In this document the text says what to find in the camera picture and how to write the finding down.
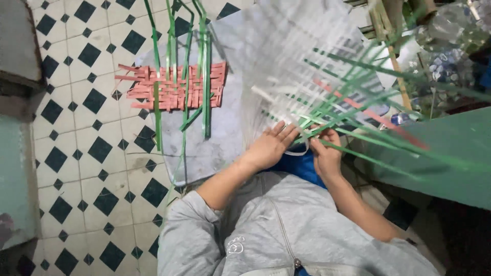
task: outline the gray hoodie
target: gray hoodie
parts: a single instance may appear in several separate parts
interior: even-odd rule
[[[383,243],[338,213],[325,189],[263,172],[223,212],[196,192],[175,202],[159,239],[159,276],[433,276],[433,265],[401,239]]]

